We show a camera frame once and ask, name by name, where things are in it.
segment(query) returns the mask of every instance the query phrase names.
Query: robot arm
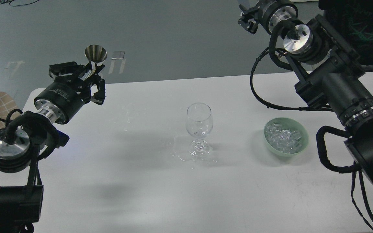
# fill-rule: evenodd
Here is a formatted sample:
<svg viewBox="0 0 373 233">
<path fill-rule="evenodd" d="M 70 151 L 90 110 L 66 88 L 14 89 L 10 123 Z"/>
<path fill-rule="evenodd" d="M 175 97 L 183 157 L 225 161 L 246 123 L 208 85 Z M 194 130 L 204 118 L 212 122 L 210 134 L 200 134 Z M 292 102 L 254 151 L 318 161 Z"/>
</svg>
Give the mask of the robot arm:
<svg viewBox="0 0 373 233">
<path fill-rule="evenodd" d="M 67 124 L 86 103 L 102 105 L 105 100 L 105 81 L 99 72 L 104 68 L 107 52 L 102 46 L 91 45 L 85 54 L 87 65 L 51 65 L 49 75 L 54 82 L 35 98 L 37 112 L 22 113 L 16 109 L 21 115 L 11 121 L 10 113 L 6 127 L 0 129 L 0 171 L 15 173 L 30 166 L 26 186 L 0 187 L 0 232 L 34 231 L 32 223 L 39 221 L 43 200 L 38 161 L 55 148 L 65 146 L 69 139 L 53 124 Z M 94 85 L 97 92 L 92 95 Z"/>
<path fill-rule="evenodd" d="M 345 145 L 357 166 L 346 172 L 361 169 L 373 184 L 373 96 L 358 80 L 365 74 L 357 51 L 338 33 L 325 18 L 317 15 L 304 24 L 297 18 L 296 6 L 288 0 L 260 0 L 255 7 L 245 9 L 238 23 L 252 34 L 258 25 L 271 34 L 269 55 L 276 65 L 292 70 L 299 78 L 296 93 L 309 107 L 319 109 L 329 105 L 345 127 Z M 283 39 L 283 54 L 288 63 L 279 60 L 277 38 Z M 310 74 L 301 63 L 321 64 Z M 334 133 L 329 128 L 318 132 L 318 152 L 321 161 L 330 166 L 323 138 Z"/>
</svg>

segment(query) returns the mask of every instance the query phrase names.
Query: white table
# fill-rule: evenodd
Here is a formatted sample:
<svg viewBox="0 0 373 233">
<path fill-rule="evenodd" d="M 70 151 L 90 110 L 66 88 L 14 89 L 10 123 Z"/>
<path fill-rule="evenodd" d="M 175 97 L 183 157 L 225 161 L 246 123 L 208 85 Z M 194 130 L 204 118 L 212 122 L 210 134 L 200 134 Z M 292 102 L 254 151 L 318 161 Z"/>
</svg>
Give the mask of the white table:
<svg viewBox="0 0 373 233">
<path fill-rule="evenodd" d="M 373 73 L 361 78 L 373 94 Z M 293 73 L 256 75 L 258 93 L 272 103 L 305 106 Z M 67 125 L 70 136 L 39 168 L 44 184 L 36 233 L 59 232 L 370 232 L 351 203 L 351 175 L 324 168 L 315 135 L 342 128 L 332 112 L 266 109 L 252 95 L 249 76 L 108 84 L 103 106 L 85 105 Z M 33 91 L 25 110 L 35 112 Z M 188 157 L 188 106 L 212 108 L 207 141 L 211 160 Z M 285 160 L 265 147 L 272 118 L 299 121 L 307 150 Z M 330 160 L 351 165 L 343 139 L 327 136 Z M 0 172 L 1 185 L 25 185 L 28 169 Z M 373 186 L 366 180 L 373 210 Z M 356 201 L 364 213 L 360 189 Z"/>
</svg>

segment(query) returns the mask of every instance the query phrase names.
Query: wine glass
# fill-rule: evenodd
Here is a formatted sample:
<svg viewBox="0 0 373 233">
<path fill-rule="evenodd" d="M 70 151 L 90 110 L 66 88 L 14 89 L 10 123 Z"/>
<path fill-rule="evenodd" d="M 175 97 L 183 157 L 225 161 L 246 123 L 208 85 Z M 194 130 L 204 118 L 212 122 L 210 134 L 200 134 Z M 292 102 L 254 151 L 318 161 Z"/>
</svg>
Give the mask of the wine glass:
<svg viewBox="0 0 373 233">
<path fill-rule="evenodd" d="M 204 103 L 195 103 L 188 107 L 186 115 L 186 130 L 195 138 L 189 152 L 195 158 L 203 158 L 213 149 L 203 139 L 211 132 L 214 125 L 211 108 Z"/>
</svg>

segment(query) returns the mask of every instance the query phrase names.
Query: ice cube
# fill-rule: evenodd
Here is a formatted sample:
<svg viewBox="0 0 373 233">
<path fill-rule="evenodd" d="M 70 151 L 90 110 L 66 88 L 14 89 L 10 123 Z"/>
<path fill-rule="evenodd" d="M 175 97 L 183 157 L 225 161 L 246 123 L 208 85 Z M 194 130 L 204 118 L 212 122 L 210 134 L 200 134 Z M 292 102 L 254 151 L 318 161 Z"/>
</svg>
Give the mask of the ice cube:
<svg viewBox="0 0 373 233">
<path fill-rule="evenodd" d="M 300 140 L 302 138 L 302 134 L 300 133 L 299 130 L 295 130 L 295 131 L 292 132 L 291 137 L 294 140 Z"/>
</svg>

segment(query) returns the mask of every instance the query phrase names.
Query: glass base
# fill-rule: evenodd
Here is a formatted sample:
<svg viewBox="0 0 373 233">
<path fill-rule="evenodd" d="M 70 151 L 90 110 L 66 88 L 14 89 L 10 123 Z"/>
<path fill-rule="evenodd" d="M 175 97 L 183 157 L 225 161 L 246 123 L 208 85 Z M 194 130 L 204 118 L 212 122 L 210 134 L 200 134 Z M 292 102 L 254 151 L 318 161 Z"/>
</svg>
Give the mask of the glass base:
<svg viewBox="0 0 373 233">
<path fill-rule="evenodd" d="M 212 151 L 212 147 L 209 146 L 206 140 L 197 139 L 191 143 L 189 147 L 189 152 L 191 153 L 192 157 L 194 158 L 204 158 L 209 152 Z"/>
</svg>

